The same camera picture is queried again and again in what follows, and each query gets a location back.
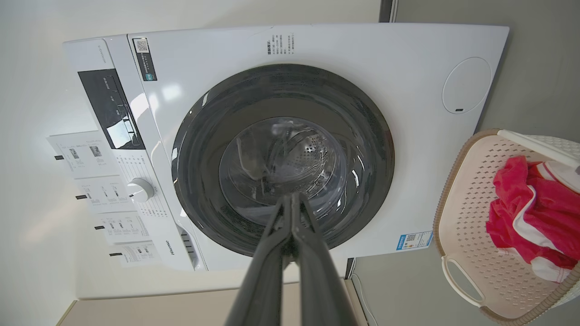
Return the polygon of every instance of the laundry basket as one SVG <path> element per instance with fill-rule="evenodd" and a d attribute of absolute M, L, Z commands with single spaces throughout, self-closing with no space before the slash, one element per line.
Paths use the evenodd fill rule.
<path fill-rule="evenodd" d="M 471 137 L 451 170 L 433 225 L 443 272 L 453 289 L 502 325 L 525 325 L 548 309 L 580 295 L 580 263 L 560 284 L 537 277 L 518 256 L 502 256 L 485 232 L 494 176 L 508 158 L 558 161 L 580 173 L 580 144 L 547 136 L 491 129 Z M 448 264 L 459 267 L 481 296 L 476 300 L 457 285 Z"/>

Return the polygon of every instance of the black clip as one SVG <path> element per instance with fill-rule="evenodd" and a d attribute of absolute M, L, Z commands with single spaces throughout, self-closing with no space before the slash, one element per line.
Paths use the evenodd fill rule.
<path fill-rule="evenodd" d="M 278 200 L 226 326 L 280 325 L 282 274 L 300 267 L 303 326 L 357 325 L 318 223 L 303 194 Z"/>

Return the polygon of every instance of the sticker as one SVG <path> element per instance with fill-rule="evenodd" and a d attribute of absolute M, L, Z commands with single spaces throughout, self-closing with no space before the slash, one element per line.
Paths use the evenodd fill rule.
<path fill-rule="evenodd" d="M 99 131 L 68 133 L 46 139 L 67 161 L 73 179 L 119 174 L 111 149 Z"/>
<path fill-rule="evenodd" d="M 98 214 L 96 222 L 99 226 L 95 226 L 95 230 L 103 230 L 101 232 L 110 245 L 151 240 L 137 212 Z"/>
<path fill-rule="evenodd" d="M 118 245 L 111 248 L 109 256 L 119 257 L 122 267 L 154 265 L 161 262 L 161 258 L 152 241 Z"/>
<path fill-rule="evenodd" d="M 269 55 L 293 55 L 294 33 L 272 35 L 266 40 L 266 51 Z"/>
<path fill-rule="evenodd" d="M 153 60 L 151 59 L 151 52 L 149 51 L 149 43 L 147 42 L 147 39 L 134 38 L 133 44 L 135 46 L 137 62 L 141 69 L 143 81 L 156 81 L 157 74 L 155 73 L 155 67 L 153 67 Z"/>
<path fill-rule="evenodd" d="M 399 238 L 397 250 L 428 247 L 431 243 L 431 238 L 433 238 L 433 231 L 403 234 Z"/>
<path fill-rule="evenodd" d="M 87 197 L 93 213 L 134 211 L 135 206 L 125 190 L 120 176 L 104 176 L 75 180 L 78 188 Z"/>

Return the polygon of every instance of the washing machine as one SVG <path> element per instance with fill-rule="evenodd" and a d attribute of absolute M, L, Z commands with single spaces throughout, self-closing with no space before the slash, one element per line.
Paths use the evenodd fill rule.
<path fill-rule="evenodd" d="M 334 259 L 427 247 L 508 32 L 263 26 L 64 49 L 163 263 L 213 271 L 247 267 L 293 191 Z"/>

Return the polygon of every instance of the red clothing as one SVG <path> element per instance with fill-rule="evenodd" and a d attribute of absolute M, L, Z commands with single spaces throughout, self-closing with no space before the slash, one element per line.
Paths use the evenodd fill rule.
<path fill-rule="evenodd" d="M 514 248 L 527 263 L 543 257 L 569 273 L 580 260 L 580 194 L 544 179 L 538 164 L 512 157 L 498 171 L 494 186 L 499 198 L 490 205 L 487 233 L 500 251 Z M 560 276 L 550 280 L 561 282 L 567 275 L 555 273 Z"/>

